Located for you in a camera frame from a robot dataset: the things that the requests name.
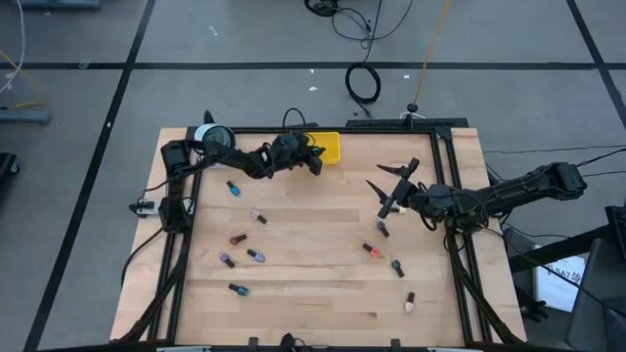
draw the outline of white cable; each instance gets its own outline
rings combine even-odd
[[[20,2],[20,0],[16,0],[16,3],[18,4],[18,8],[20,8],[20,30],[22,32],[22,54],[20,56],[20,64],[18,65],[18,68],[13,73],[13,75],[11,77],[9,77],[9,80],[7,80],[7,83],[5,83],[5,85],[2,87],[2,89],[0,89],[0,94],[2,94],[2,92],[4,92],[11,85],[11,82],[13,82],[13,79],[20,73],[20,70],[22,69],[22,64],[23,64],[23,57],[24,57],[24,54],[26,52],[26,33],[25,33],[24,28],[23,28],[22,3]]]

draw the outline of wooden tabletop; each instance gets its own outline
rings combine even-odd
[[[162,129],[157,147],[183,139],[185,131]],[[453,129],[453,136],[464,188],[487,186],[476,130]],[[273,139],[245,134],[237,142],[250,151]],[[380,205],[365,180],[390,192],[398,179],[376,164],[400,166],[411,157],[421,162],[411,180],[435,183],[429,138],[421,135],[342,134],[341,162],[324,165],[317,177],[306,167],[278,172],[272,180],[252,180],[230,168],[205,171],[176,342],[241,345],[256,336],[261,345],[276,345],[291,332],[310,345],[388,346],[391,338],[399,338],[403,346],[463,345],[443,226],[431,232],[411,211],[389,215],[388,239],[376,229]],[[156,149],[148,184],[156,185],[164,176]],[[230,193],[228,180],[240,187],[239,197]],[[161,198],[163,192],[150,197]],[[250,217],[253,207],[267,218],[266,225]],[[497,229],[497,221],[491,223]],[[159,227],[157,217],[139,220],[133,247]],[[247,240],[230,245],[228,239],[240,234],[247,234]],[[485,297],[525,339],[502,240],[488,232],[473,237]],[[383,258],[368,255],[364,242]],[[127,332],[154,297],[164,243],[161,236],[130,265],[112,338]],[[246,254],[249,248],[263,253],[266,261],[255,262]],[[235,269],[220,262],[221,252],[231,255]],[[392,258],[402,263],[403,279],[390,267]],[[237,296],[228,289],[230,283],[249,288],[249,296]],[[416,294],[415,310],[406,314],[409,291]],[[475,306],[468,298],[473,336],[479,340]],[[167,301],[160,336],[169,309]]]

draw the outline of gray floor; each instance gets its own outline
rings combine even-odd
[[[145,3],[109,0],[100,12],[27,13],[26,61],[123,63]],[[374,0],[342,3],[374,18]],[[577,3],[604,60],[626,62],[624,2]],[[406,4],[383,2],[380,32],[395,25]],[[421,61],[442,6],[443,1],[416,0],[405,23],[375,43],[370,61]],[[346,19],[337,22],[347,32],[349,25]],[[15,60],[18,27],[15,6],[0,1],[0,50]],[[138,62],[355,62],[364,56],[358,42],[337,37],[330,20],[308,13],[301,1],[160,0]],[[455,0],[433,60],[592,62],[564,0]],[[23,348],[121,71],[29,73],[46,87],[53,121],[48,126],[0,125],[0,151],[17,154],[22,163],[22,173],[0,203],[0,281],[5,283],[0,289],[0,343],[9,351]],[[395,118],[412,100],[419,71],[379,73],[382,91],[373,115]],[[626,71],[610,74],[626,91]],[[205,109],[220,123],[273,126],[289,107],[301,108],[311,121],[340,126],[355,112],[362,117],[345,91],[343,75],[343,69],[134,70],[40,347],[108,340],[119,274],[137,223],[127,205],[146,184],[159,128],[198,124]],[[353,81],[354,86],[359,81],[371,86],[371,78],[360,72]],[[19,78],[0,96],[0,106],[33,97],[28,82]],[[483,149],[490,151],[626,144],[626,129],[596,70],[430,70],[420,112],[466,117],[478,128]],[[513,177],[551,161],[580,161],[603,152],[485,158],[503,177]],[[626,169],[624,165],[626,156],[617,155],[584,172]],[[581,199],[527,205],[515,211],[511,223],[533,234],[575,235],[593,229],[605,223],[605,206],[624,202],[625,177],[589,178]]]

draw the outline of yellow box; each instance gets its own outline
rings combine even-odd
[[[320,156],[322,162],[334,165],[341,160],[341,143],[338,132],[306,132],[309,138],[309,146],[323,147],[326,150]]]

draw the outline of yellow cable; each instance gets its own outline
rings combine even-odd
[[[450,10],[450,4],[452,0],[446,0],[446,4],[443,6],[443,12],[439,17],[439,22],[437,23],[437,29],[434,31],[432,35],[432,39],[430,40],[430,46],[428,46],[428,51],[426,51],[426,57],[424,59],[424,64],[422,65],[422,73],[420,74],[420,83],[418,83],[418,91],[415,94],[415,100],[413,100],[413,104],[418,103],[418,98],[420,97],[420,92],[422,91],[422,84],[424,83],[424,76],[426,73],[426,67],[428,66],[428,61],[430,60],[430,55],[432,55],[432,51],[434,50],[434,44],[437,42],[437,37],[439,37],[439,33],[443,28],[443,24],[446,22],[446,18],[448,17],[448,10]]]
[[[28,73],[26,73],[25,71],[21,70],[20,67],[13,62],[13,60],[11,60],[11,58],[5,54],[5,52],[3,52],[2,50],[0,50],[0,56],[2,56],[14,69],[16,69],[21,75],[23,75],[24,77],[26,77],[26,79],[28,79],[30,81],[30,83],[33,85],[33,87],[35,88],[35,90],[38,91],[38,93],[45,97],[46,96],[46,90],[43,89],[41,87],[41,85],[39,85],[39,83],[33,78],[31,77]],[[14,105],[12,107],[9,108],[9,110],[13,110],[13,109],[20,109],[20,108],[26,108],[26,107],[39,107],[44,105],[44,102],[28,102],[28,103],[20,103],[17,105]]]

